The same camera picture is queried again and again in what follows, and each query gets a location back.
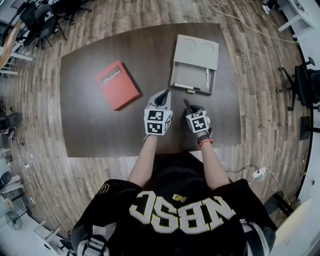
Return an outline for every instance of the dark wooden table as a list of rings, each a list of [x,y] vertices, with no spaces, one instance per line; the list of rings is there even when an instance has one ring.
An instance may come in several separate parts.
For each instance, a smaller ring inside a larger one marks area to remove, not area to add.
[[[178,34],[219,43],[213,95],[188,94],[169,86]],[[110,108],[96,80],[116,60],[124,63],[142,92],[120,111]],[[172,92],[173,122],[158,142],[158,153],[199,149],[183,116],[183,99],[207,110],[215,148],[241,143],[238,92],[222,30],[213,23],[181,23],[117,34],[62,57],[60,105],[68,156],[137,156],[145,137],[144,108],[150,96],[167,88]]]

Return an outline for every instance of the jersey logo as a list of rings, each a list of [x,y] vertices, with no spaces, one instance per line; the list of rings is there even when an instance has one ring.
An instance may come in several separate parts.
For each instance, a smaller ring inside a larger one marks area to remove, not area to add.
[[[106,193],[109,190],[109,184],[103,184],[102,187],[99,189],[97,195]]]
[[[172,197],[172,199],[173,199],[173,200],[176,200],[176,201],[178,201],[178,202],[182,202],[182,203],[184,203],[184,202],[187,200],[186,197],[184,197],[184,196],[182,196],[182,195],[179,195],[179,194],[174,194],[173,197]]]
[[[180,200],[181,198],[186,200],[181,195],[175,194],[175,196]],[[132,204],[129,209],[130,215],[144,225],[152,225],[156,232],[163,234],[173,233],[177,229],[186,234],[200,234],[212,231],[236,214],[220,196],[193,202],[179,209],[175,208],[162,196],[156,196],[153,191],[142,191],[136,196],[137,201],[142,197],[147,197],[147,201],[143,203],[145,204],[144,210],[137,210],[138,206]],[[204,208],[207,209],[210,220],[209,218],[205,220]]]

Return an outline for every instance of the power strip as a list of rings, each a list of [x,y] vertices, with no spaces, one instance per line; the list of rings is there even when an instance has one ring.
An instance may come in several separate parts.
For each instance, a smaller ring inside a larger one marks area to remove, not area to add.
[[[253,174],[252,174],[252,177],[254,178],[254,179],[256,179],[256,178],[259,178],[260,176],[262,176],[261,178],[261,180],[263,180],[264,178],[264,176],[266,175],[266,167],[262,167],[262,168],[260,168],[259,170],[256,170]]]

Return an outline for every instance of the red book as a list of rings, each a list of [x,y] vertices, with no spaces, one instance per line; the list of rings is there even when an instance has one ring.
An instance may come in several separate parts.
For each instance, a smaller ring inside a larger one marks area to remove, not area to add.
[[[120,110],[140,96],[139,91],[120,61],[102,71],[97,80],[113,110]]]

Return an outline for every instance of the gray box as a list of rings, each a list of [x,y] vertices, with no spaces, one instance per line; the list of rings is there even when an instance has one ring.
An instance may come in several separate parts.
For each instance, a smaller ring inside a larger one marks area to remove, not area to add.
[[[218,53],[219,44],[216,42],[179,34],[170,85],[185,88],[188,92],[213,94]]]

